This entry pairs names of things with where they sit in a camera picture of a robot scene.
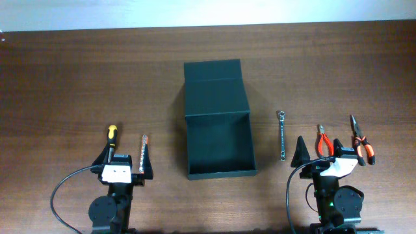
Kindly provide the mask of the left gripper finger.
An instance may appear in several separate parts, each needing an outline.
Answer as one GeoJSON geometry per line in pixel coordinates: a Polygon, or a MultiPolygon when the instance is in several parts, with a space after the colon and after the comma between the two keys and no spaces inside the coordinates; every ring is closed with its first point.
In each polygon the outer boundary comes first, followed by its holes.
{"type": "Polygon", "coordinates": [[[153,179],[153,168],[151,166],[151,161],[150,161],[150,156],[149,156],[149,147],[147,144],[144,148],[142,167],[144,171],[144,179],[146,180],[153,179]]]}
{"type": "Polygon", "coordinates": [[[98,165],[104,164],[109,154],[109,148],[110,148],[110,144],[107,143],[105,147],[103,148],[103,151],[98,155],[98,157],[94,160],[91,166],[98,166],[98,165]]]}

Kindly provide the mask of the red diagonal cutting pliers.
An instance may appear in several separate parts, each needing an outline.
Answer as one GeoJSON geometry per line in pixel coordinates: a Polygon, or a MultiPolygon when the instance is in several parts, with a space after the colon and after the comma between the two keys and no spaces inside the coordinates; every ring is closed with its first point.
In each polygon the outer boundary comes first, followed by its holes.
{"type": "Polygon", "coordinates": [[[317,135],[317,155],[319,158],[322,158],[323,155],[323,145],[326,145],[328,148],[329,156],[334,155],[334,147],[331,140],[328,138],[325,128],[323,125],[318,125],[318,135],[317,135]]]}

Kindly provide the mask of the orange black long-nose pliers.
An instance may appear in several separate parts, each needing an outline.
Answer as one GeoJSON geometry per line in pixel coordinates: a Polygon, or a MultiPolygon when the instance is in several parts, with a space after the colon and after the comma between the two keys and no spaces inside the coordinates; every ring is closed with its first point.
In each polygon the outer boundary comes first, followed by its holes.
{"type": "Polygon", "coordinates": [[[364,147],[367,153],[368,163],[370,165],[375,165],[376,157],[375,157],[374,149],[372,145],[369,143],[367,137],[361,132],[361,128],[353,115],[350,115],[350,122],[351,122],[352,130],[353,130],[353,134],[354,134],[353,148],[358,155],[357,159],[358,159],[359,165],[360,166],[366,165],[363,154],[361,152],[361,147],[364,147]]]}

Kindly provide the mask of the yellow black screwdriver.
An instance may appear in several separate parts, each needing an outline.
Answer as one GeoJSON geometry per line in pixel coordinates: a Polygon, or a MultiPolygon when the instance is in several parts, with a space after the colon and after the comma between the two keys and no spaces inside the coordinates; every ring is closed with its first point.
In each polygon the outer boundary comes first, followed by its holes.
{"type": "Polygon", "coordinates": [[[115,125],[110,125],[107,133],[107,144],[109,145],[109,156],[107,162],[110,163],[114,155],[116,147],[116,138],[118,135],[118,128],[115,125]]]}

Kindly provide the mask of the silver ring wrench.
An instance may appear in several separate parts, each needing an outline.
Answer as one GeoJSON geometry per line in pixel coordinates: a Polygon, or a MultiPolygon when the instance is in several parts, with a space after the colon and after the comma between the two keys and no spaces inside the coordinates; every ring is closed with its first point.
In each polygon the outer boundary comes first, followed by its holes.
{"type": "Polygon", "coordinates": [[[281,153],[280,153],[280,160],[285,161],[285,140],[284,140],[284,120],[285,120],[285,112],[283,110],[277,111],[277,116],[279,118],[279,131],[280,131],[280,139],[281,139],[281,153]]]}

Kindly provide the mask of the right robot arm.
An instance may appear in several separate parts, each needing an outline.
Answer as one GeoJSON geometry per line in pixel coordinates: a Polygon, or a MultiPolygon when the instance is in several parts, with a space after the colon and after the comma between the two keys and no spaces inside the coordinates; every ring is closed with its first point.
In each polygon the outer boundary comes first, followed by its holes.
{"type": "Polygon", "coordinates": [[[291,167],[301,179],[311,179],[317,203],[319,222],[311,224],[309,233],[356,233],[361,222],[364,193],[350,186],[340,186],[339,180],[350,175],[359,156],[352,148],[345,148],[336,138],[334,154],[312,160],[306,144],[298,137],[291,167]]]}

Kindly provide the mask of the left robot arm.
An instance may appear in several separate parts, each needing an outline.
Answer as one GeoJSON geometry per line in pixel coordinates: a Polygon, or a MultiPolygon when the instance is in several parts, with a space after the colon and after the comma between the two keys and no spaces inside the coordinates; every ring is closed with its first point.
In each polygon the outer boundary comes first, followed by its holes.
{"type": "Polygon", "coordinates": [[[91,172],[98,175],[101,184],[108,186],[108,193],[96,198],[89,207],[93,233],[136,233],[129,227],[133,189],[143,187],[153,179],[148,144],[142,145],[139,155],[139,172],[133,173],[132,157],[115,154],[114,148],[105,146],[92,163],[91,172]]]}

